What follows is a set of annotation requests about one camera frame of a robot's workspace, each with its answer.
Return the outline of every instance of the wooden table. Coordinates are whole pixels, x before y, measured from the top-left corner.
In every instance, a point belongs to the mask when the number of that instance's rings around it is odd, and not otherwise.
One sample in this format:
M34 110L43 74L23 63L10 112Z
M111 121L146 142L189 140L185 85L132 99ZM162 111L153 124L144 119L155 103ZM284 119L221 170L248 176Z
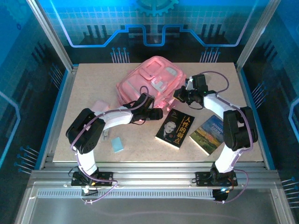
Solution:
M223 73L229 79L229 89L220 95L231 103L246 106L243 92L239 83L233 63L176 63L187 77L196 75L206 70ZM118 64L80 64L67 106L62 129L58 138L54 155L55 162L75 161L74 153L70 151L70 144L65 132L84 108L91 108L101 99L111 104L111 108L119 106L116 98L115 84L121 81L128 71L138 66L137 63ZM210 90L221 90L226 87L225 80L213 73L206 76ZM195 117L188 132L189 136L203 122L213 115L213 112L204 109L193 110L187 104L178 103L176 109ZM109 130L109 139L99 142L94 150L96 162L105 161L215 161L222 149L222 144L210 156L206 156L192 141L186 137L179 150L155 139L155 135L164 119L147 121L142 126L120 125ZM110 140L120 137L124 150L114 153ZM254 144L254 149L244 153L239 161L262 161L259 144Z

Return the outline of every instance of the book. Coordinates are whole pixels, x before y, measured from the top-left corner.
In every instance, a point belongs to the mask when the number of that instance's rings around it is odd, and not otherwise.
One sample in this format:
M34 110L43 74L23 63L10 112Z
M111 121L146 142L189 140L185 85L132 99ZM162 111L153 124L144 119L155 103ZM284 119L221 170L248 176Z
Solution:
M189 137L205 154L210 155L223 142L223 122L213 115Z
M193 116L172 109L156 134L156 138L179 149L193 121Z

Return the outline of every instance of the gear logo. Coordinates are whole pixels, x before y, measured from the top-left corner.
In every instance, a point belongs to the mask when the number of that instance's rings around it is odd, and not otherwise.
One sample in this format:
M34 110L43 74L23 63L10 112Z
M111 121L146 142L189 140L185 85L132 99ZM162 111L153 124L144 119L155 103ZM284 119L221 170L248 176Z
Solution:
M26 0L2 0L1 5L5 6L12 18L22 24L28 13L28 4Z
M178 4L178 0L137 0L134 6L140 13L147 16L162 15L168 13L170 9L174 9L174 4Z

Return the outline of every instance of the glass panel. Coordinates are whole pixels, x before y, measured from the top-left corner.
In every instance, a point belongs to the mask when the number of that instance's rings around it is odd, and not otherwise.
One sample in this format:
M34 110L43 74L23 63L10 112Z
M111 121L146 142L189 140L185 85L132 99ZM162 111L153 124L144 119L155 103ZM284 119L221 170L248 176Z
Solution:
M26 1L1 4L0 222L10 224L36 164L65 68Z
M275 168L279 170L282 180L294 176L297 182L299 15L291 1L281 1L243 69ZM298 193L288 196L296 198ZM299 210L293 210L298 216Z
M268 0L40 3L74 64L236 62Z

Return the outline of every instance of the gray floor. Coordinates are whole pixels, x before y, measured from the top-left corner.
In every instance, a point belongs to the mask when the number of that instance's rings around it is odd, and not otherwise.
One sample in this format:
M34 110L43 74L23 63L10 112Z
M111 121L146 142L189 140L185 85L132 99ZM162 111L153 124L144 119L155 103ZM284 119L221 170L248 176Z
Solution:
M37 199L31 224L275 224L269 192L246 190L228 204L197 199Z

